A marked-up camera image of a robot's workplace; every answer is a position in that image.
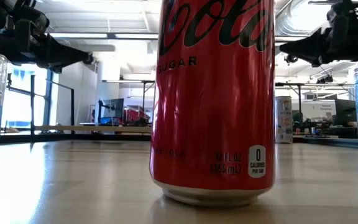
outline white wall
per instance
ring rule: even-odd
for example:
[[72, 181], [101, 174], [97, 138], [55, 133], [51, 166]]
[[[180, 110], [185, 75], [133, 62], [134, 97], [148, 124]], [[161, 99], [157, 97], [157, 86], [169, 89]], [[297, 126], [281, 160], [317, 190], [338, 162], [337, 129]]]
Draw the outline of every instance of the white wall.
[[[144, 108], [151, 110], [154, 106], [154, 88], [146, 91]], [[125, 105], [139, 105], [143, 104], [143, 88], [120, 88], [119, 97], [124, 99]]]
[[[94, 105], [96, 98], [97, 75], [82, 62], [65, 67], [59, 74], [59, 84], [74, 89], [74, 114], [76, 125], [89, 122], [89, 108]], [[71, 95], [70, 91], [58, 87], [56, 122], [70, 125], [71, 122]]]
[[[305, 99], [304, 93], [309, 92], [310, 90], [301, 90], [301, 99]], [[291, 96], [292, 99], [298, 99], [298, 94], [295, 93], [293, 90], [289, 89], [289, 90], [282, 90], [282, 89], [276, 89], [274, 90], [274, 95], [275, 96]]]
[[95, 123], [98, 122], [99, 100], [111, 100], [119, 98], [119, 83], [106, 83], [102, 80], [119, 80], [120, 66], [112, 52], [100, 55], [96, 69], [96, 94], [94, 95]]

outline coca-cola logo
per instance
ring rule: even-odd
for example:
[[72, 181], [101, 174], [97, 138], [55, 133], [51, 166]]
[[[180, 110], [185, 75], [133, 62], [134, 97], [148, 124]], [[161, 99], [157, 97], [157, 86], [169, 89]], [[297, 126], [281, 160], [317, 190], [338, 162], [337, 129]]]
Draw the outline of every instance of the coca-cola logo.
[[[254, 2], [248, 1], [252, 0], [235, 0], [228, 10], [226, 15], [223, 15], [225, 10], [224, 0], [210, 0], [207, 1], [201, 8], [195, 13], [195, 15], [190, 18], [191, 15], [191, 4], [184, 3], [177, 8], [175, 12], [172, 12], [172, 9], [175, 5], [175, 0], [165, 0], [164, 3], [164, 13], [162, 18], [162, 25], [160, 30], [160, 45], [159, 45], [159, 54], [165, 55], [177, 42], [183, 31], [186, 28], [183, 44], [186, 47], [192, 47], [196, 45], [199, 41], [205, 38], [212, 28], [222, 21], [220, 30], [219, 30], [219, 43], [223, 45], [229, 45], [235, 41], [239, 41], [239, 44], [242, 47], [248, 48], [255, 46], [258, 51], [264, 51], [268, 44], [271, 44], [269, 41], [266, 41], [267, 36], [269, 35], [271, 26], [272, 26], [272, 16], [273, 13], [268, 12], [266, 9], [263, 9], [259, 6], [262, 0], [255, 0]], [[235, 35], [232, 35], [233, 27], [235, 26], [236, 21], [241, 17], [250, 13], [251, 9], [259, 6], [260, 10], [251, 15], [248, 22], [241, 29], [241, 31]], [[252, 35], [256, 31], [258, 24], [262, 23], [262, 19], [267, 16], [267, 22], [262, 24], [263, 28], [260, 31], [257, 37]], [[184, 18], [184, 22], [178, 24], [178, 18]], [[204, 27], [200, 29], [201, 21], [208, 17], [210, 24], [208, 28]], [[176, 35], [171, 38], [170, 42], [166, 42], [166, 35], [175, 30]]]

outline metal frame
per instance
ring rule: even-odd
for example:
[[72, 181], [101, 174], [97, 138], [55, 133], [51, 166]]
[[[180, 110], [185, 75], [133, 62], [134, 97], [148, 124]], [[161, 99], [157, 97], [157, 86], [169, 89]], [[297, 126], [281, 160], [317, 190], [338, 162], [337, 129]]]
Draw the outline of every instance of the metal frame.
[[[145, 94], [146, 92], [151, 89], [154, 84], [155, 84], [155, 81], [153, 80], [131, 80], [131, 81], [135, 81], [137, 83], [143, 83], [143, 94], [142, 94], [142, 110], [143, 110], [143, 114], [145, 114], [145, 109], [144, 109], [144, 104], [145, 104]], [[110, 82], [107, 82], [106, 80], [102, 80], [102, 82], [105, 82], [105, 83], [122, 83], [122, 80], [116, 80], [116, 82], [113, 80], [113, 81], [110, 81]], [[146, 89], [146, 84], [148, 83], [151, 83], [151, 85]]]
[[[74, 89], [55, 83], [51, 80], [47, 80], [49, 83], [56, 84], [63, 88], [71, 90], [71, 125], [75, 125], [74, 118]], [[154, 81], [142, 81], [143, 83], [143, 107], [145, 101], [145, 93], [154, 86]], [[150, 87], [146, 89], [146, 84], [152, 83]], [[301, 90], [303, 86], [354, 86], [353, 84], [305, 84], [305, 83], [275, 83], [276, 87], [289, 86], [290, 89], [295, 91], [298, 94], [299, 100], [299, 113], [300, 121], [303, 122], [302, 108], [301, 108]], [[71, 134], [39, 134], [35, 135], [35, 125], [34, 125], [34, 98], [35, 98], [35, 75], [31, 76], [31, 135], [30, 138], [28, 135], [15, 135], [15, 136], [1, 136], [1, 143], [18, 143], [18, 142], [40, 142], [40, 141], [62, 141], [62, 140], [110, 140], [110, 141], [149, 141], [151, 136], [144, 135], [98, 135], [98, 134], [75, 134], [74, 131]]]
[[[53, 72], [50, 70], [48, 70], [47, 73], [47, 80], [53, 80]], [[46, 114], [44, 113], [43, 125], [49, 124], [51, 104], [52, 104], [52, 83], [47, 82], [47, 89], [45, 91], [45, 106], [44, 106], [44, 111], [47, 113]]]
[[[55, 83], [53, 82], [52, 80], [48, 80], [46, 79], [46, 82], [47, 83], [50, 83], [51, 84], [51, 87], [50, 87], [50, 91], [52, 91], [52, 84], [55, 84], [55, 85], [58, 85], [60, 87], [63, 87], [63, 88], [67, 88], [69, 90], [71, 90], [71, 105], [70, 105], [70, 108], [71, 108], [71, 125], [74, 126], [75, 125], [75, 115], [74, 115], [74, 89], [73, 88], [70, 88], [68, 86], [65, 86], [65, 85], [62, 85], [62, 84], [59, 84], [59, 83]], [[31, 127], [30, 127], [30, 134], [32, 137], [35, 136], [35, 125], [34, 125], [34, 98], [36, 96], [35, 94], [35, 75], [31, 75], [31, 80], [30, 80], [30, 103], [31, 103]]]
[[[20, 93], [20, 94], [27, 95], [27, 96], [30, 96], [30, 95], [31, 95], [31, 91], [21, 90], [21, 89], [14, 88], [14, 87], [11, 87], [11, 86], [7, 86], [6, 88], [7, 88], [9, 91], [12, 91], [12, 92], [14, 92], [14, 93]], [[35, 93], [35, 96], [44, 97], [43, 95], [36, 94], [36, 93]]]

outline red soda can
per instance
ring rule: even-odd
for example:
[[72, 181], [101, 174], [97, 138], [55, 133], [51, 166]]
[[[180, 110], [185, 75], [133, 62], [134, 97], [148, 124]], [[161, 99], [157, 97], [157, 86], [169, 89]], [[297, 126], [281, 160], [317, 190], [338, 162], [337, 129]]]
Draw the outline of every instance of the red soda can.
[[150, 173], [204, 206], [256, 200], [274, 179], [273, 0], [163, 0]]

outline ceiling light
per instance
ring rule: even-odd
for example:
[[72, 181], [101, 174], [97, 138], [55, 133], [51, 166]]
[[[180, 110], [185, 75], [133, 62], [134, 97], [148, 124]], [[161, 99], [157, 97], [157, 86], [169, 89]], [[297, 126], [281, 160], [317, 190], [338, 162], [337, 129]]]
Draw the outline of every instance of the ceiling light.
[[292, 41], [296, 41], [296, 40], [301, 40], [306, 38], [307, 36], [282, 36], [282, 35], [277, 35], [275, 36], [275, 42], [276, 43], [286, 43], [286, 42], [292, 42]]
[[87, 38], [100, 38], [107, 39], [107, 34], [85, 34], [85, 33], [51, 33], [54, 38], [78, 38], [78, 39], [87, 39]]
[[158, 34], [115, 34], [117, 39], [134, 39], [134, 40], [142, 40], [142, 39], [158, 39]]
[[142, 83], [142, 80], [102, 80], [102, 82], [108, 83]]
[[284, 61], [290, 65], [291, 63], [295, 63], [298, 61], [298, 57], [294, 56], [294, 55], [287, 55], [285, 58], [284, 58]]

